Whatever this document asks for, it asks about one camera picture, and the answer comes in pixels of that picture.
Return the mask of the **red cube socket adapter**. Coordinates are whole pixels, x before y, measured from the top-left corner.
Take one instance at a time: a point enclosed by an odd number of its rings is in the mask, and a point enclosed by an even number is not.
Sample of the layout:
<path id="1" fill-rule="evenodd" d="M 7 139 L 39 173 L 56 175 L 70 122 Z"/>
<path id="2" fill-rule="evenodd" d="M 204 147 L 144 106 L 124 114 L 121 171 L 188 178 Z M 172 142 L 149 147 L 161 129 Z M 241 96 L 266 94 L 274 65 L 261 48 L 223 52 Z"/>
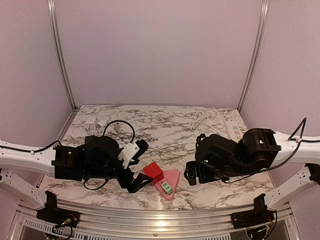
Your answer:
<path id="1" fill-rule="evenodd" d="M 145 175 L 152 178 L 151 184 L 153 186 L 164 178 L 163 170 L 154 161 L 152 163 L 150 163 L 149 165 L 147 165 L 146 167 L 144 167 L 143 172 Z"/>

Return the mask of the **pink triangular power strip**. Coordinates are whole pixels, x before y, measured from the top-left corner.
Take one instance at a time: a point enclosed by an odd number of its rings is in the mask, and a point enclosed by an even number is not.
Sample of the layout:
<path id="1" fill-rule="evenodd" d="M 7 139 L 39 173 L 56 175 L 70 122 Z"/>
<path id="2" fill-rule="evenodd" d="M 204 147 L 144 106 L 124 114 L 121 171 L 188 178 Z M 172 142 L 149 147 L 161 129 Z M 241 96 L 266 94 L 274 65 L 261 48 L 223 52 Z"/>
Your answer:
<path id="1" fill-rule="evenodd" d="M 165 200 L 171 201 L 174 198 L 179 183 L 180 171 L 176 169 L 164 170 L 163 176 L 164 177 L 154 186 Z M 165 190 L 165 188 L 163 188 L 163 183 L 167 183 L 167 185 L 171 187 L 172 192 L 170 194 L 168 194 L 168 190 Z"/>

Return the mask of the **light green cube charger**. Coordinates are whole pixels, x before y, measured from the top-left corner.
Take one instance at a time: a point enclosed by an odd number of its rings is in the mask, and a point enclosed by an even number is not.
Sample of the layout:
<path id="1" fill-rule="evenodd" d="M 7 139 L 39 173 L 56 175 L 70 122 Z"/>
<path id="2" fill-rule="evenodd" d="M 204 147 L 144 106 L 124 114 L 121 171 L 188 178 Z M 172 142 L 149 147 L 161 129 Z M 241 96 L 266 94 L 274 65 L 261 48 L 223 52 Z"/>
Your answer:
<path id="1" fill-rule="evenodd" d="M 167 195 L 171 195 L 174 191 L 172 186 L 166 181 L 161 184 L 161 187 Z"/>

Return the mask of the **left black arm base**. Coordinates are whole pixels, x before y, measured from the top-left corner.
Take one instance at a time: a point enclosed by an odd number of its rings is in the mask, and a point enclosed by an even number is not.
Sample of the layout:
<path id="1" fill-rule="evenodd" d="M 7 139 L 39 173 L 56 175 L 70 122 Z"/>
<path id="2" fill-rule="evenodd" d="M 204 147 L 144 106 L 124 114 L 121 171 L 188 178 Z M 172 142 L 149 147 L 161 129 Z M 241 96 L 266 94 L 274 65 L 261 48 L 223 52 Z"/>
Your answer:
<path id="1" fill-rule="evenodd" d="M 37 210 L 36 218 L 55 224 L 56 228 L 69 226 L 76 228 L 80 219 L 78 211 L 58 207 L 57 196 L 49 190 L 46 194 L 44 208 Z"/>

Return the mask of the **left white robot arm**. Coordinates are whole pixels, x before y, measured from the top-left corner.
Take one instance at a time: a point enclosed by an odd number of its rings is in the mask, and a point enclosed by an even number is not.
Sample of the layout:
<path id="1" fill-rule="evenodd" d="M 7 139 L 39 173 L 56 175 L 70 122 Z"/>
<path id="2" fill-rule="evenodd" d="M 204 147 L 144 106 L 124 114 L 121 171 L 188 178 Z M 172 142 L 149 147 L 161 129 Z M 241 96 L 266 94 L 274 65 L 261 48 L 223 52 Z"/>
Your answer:
<path id="1" fill-rule="evenodd" d="M 14 170 L 39 173 L 60 180 L 85 181 L 116 179 L 121 188 L 136 193 L 153 181 L 143 173 L 134 177 L 131 165 L 139 163 L 139 157 L 148 149 L 145 140 L 130 142 L 121 148 L 109 136 L 86 136 L 85 142 L 77 147 L 61 145 L 59 141 L 39 149 L 1 141 L 0 145 L 0 185 L 12 192 L 31 208 L 43 210 L 53 223 L 63 219 L 63 211 L 49 203 L 49 195 L 36 190 Z"/>

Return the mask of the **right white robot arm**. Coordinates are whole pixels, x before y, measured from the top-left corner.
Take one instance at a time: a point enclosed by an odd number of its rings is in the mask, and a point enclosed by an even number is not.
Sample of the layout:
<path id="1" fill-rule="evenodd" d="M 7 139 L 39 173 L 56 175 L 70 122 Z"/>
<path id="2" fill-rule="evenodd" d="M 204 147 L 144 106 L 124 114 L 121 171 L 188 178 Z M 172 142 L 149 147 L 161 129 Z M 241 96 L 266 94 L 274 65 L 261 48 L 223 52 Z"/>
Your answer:
<path id="1" fill-rule="evenodd" d="M 302 168 L 279 187 L 255 198 L 259 204 L 247 219 L 258 224 L 290 199 L 320 183 L 320 139 L 287 135 L 266 128 L 252 128 L 235 142 L 217 134 L 196 139 L 195 160 L 186 163 L 184 177 L 189 185 L 226 181 L 278 169 L 286 163 Z"/>

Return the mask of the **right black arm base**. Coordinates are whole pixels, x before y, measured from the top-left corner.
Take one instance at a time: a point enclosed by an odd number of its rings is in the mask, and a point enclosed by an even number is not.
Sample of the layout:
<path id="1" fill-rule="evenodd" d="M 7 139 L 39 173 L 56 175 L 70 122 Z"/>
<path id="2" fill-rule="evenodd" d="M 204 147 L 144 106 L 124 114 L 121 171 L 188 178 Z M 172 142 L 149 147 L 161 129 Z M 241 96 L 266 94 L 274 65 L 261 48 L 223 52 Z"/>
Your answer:
<path id="1" fill-rule="evenodd" d="M 253 200 L 253 209 L 235 212 L 230 215 L 234 229 L 253 227 L 275 219 L 275 211 L 268 210 L 265 204 L 265 196 L 266 194 L 262 193 Z"/>

